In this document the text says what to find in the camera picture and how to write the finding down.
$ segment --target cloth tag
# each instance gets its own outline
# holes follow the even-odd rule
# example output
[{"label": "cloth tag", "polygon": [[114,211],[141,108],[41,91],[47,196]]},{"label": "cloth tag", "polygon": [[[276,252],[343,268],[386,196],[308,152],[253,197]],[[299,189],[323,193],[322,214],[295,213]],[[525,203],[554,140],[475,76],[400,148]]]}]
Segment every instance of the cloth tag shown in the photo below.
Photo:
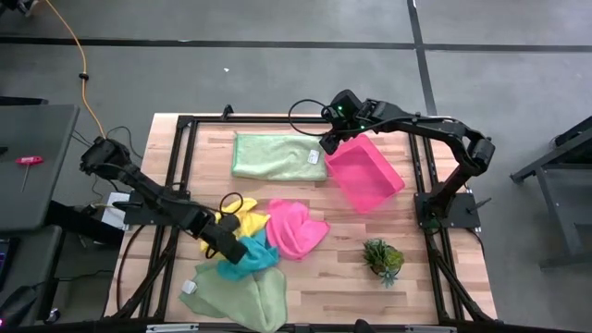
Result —
[{"label": "cloth tag", "polygon": [[310,163],[310,164],[318,163],[318,151],[311,149],[311,152],[308,154],[308,163]]},{"label": "cloth tag", "polygon": [[185,280],[185,282],[183,282],[183,287],[181,287],[181,290],[186,294],[193,294],[196,289],[197,285],[195,282],[189,280]]}]

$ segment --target pink plastic bin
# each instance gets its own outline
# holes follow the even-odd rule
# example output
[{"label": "pink plastic bin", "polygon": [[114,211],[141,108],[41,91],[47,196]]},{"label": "pink plastic bin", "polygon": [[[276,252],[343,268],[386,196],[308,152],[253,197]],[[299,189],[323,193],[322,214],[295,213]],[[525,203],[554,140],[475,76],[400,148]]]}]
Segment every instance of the pink plastic bin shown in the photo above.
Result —
[{"label": "pink plastic bin", "polygon": [[363,134],[326,155],[325,164],[360,214],[369,213],[405,187],[385,156]]}]

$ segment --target wooden table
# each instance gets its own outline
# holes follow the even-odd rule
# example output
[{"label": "wooden table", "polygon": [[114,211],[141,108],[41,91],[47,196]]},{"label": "wooden table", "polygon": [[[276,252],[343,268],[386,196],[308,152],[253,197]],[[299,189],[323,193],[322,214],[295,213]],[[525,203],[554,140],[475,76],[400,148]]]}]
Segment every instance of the wooden table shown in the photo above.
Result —
[{"label": "wooden table", "polygon": [[[154,115],[148,137],[142,172],[161,184],[165,183],[177,116]],[[299,128],[321,132],[327,126],[300,125]],[[270,199],[298,200],[309,206],[312,217],[325,219],[331,226],[325,239],[301,263],[280,260],[277,266],[288,281],[289,323],[353,324],[356,319],[364,318],[371,324],[436,324],[426,243],[414,216],[412,197],[417,189],[406,133],[367,133],[401,175],[406,187],[375,212],[362,216],[352,210],[332,179],[325,182],[287,182],[231,177],[233,138],[237,132],[295,133],[288,124],[200,123],[191,165],[191,198],[202,204],[217,206],[226,193],[238,191],[245,197],[256,199],[259,202],[257,208],[262,212]],[[175,181],[180,177],[186,141],[187,134],[181,145]],[[418,142],[424,163],[424,149],[421,140]],[[433,142],[433,148],[438,176],[444,179],[456,167],[456,162],[445,144]],[[425,184],[429,190],[428,178],[425,178]],[[121,252],[130,235],[131,232],[126,233]],[[153,237],[154,228],[146,227],[130,247],[121,277],[123,302],[136,290],[146,273]],[[383,238],[405,256],[399,279],[388,290],[363,263],[362,243],[374,237]],[[463,229],[451,229],[450,242],[460,281],[483,311],[495,317],[486,265],[475,236]],[[166,309],[167,322],[227,321],[194,314],[178,300],[181,284],[193,277],[194,267],[203,260],[199,241],[181,233]],[[154,284],[150,314],[157,303],[160,282],[158,279]],[[105,315],[116,311],[115,286],[114,277]],[[447,310],[452,315],[448,283],[443,283],[443,288]]]}]

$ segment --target light green cloth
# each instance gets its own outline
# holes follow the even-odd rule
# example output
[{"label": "light green cloth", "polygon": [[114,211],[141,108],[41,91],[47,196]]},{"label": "light green cloth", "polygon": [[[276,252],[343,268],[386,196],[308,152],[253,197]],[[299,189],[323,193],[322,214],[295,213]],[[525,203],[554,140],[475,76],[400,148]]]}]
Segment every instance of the light green cloth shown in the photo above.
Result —
[{"label": "light green cloth", "polygon": [[198,315],[224,318],[262,333],[273,333],[288,320],[286,278],[277,268],[250,274],[240,281],[221,277],[216,263],[195,267],[197,291],[179,299]]},{"label": "light green cloth", "polygon": [[[311,151],[318,153],[316,163],[308,161]],[[325,180],[325,152],[316,137],[237,134],[232,175],[265,180]]]}]

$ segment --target small potted plant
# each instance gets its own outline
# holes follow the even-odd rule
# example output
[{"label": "small potted plant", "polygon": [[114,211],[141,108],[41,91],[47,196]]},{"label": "small potted plant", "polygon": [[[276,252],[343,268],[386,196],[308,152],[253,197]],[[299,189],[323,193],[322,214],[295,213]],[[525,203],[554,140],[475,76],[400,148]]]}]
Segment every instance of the small potted plant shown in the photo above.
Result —
[{"label": "small potted plant", "polygon": [[364,242],[364,260],[374,274],[382,278],[386,288],[395,283],[397,274],[405,262],[403,253],[381,239]]}]

